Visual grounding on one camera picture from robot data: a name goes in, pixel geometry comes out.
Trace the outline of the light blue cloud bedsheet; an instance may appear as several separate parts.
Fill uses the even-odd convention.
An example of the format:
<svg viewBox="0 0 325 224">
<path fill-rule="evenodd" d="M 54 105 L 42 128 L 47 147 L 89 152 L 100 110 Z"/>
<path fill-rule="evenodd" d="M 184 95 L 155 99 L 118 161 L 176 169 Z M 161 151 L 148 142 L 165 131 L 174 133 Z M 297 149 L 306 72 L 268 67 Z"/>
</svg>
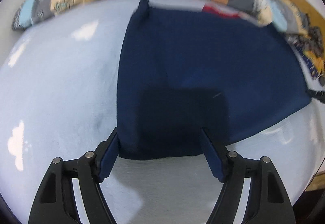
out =
<svg viewBox="0 0 325 224">
<path fill-rule="evenodd" d="M 1 67 L 1 195 L 27 223 L 55 157 L 116 125 L 119 55 L 139 0 L 100 0 L 25 31 Z M 101 190 L 118 223 L 205 223 L 221 191 L 204 156 L 117 159 Z"/>
</svg>

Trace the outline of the yellow blue star pillow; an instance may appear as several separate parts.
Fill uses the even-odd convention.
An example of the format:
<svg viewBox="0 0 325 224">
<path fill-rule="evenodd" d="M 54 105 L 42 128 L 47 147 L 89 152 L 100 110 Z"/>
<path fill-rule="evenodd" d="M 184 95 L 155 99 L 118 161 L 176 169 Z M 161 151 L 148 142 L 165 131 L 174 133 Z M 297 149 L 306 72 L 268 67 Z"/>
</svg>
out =
<svg viewBox="0 0 325 224">
<path fill-rule="evenodd" d="M 301 56 L 312 80 L 317 80 L 324 88 L 324 58 L 318 42 L 301 35 L 289 35 L 287 42 Z"/>
</svg>

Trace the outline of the navy blue jacket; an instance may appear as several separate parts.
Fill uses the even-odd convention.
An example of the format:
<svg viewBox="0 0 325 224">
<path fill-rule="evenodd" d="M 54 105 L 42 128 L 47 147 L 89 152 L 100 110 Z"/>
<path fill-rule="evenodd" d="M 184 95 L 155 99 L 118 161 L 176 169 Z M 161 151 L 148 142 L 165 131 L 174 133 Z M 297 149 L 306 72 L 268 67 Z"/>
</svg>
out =
<svg viewBox="0 0 325 224">
<path fill-rule="evenodd" d="M 119 155 L 199 155 L 202 128 L 229 145 L 310 101 L 299 61 L 272 25 L 140 0 L 119 60 Z"/>
</svg>

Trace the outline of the grey patterned crumpled garment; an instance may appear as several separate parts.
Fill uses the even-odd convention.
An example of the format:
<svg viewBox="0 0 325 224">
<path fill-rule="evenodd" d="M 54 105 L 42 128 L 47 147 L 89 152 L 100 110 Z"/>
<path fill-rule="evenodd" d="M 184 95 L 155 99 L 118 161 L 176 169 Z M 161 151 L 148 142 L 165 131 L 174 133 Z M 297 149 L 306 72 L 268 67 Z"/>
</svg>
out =
<svg viewBox="0 0 325 224">
<path fill-rule="evenodd" d="M 320 27 L 312 26 L 310 16 L 293 2 L 287 3 L 293 19 L 288 26 L 286 37 L 293 44 L 300 45 L 303 51 L 313 52 L 316 58 L 324 56 L 323 36 Z"/>
</svg>

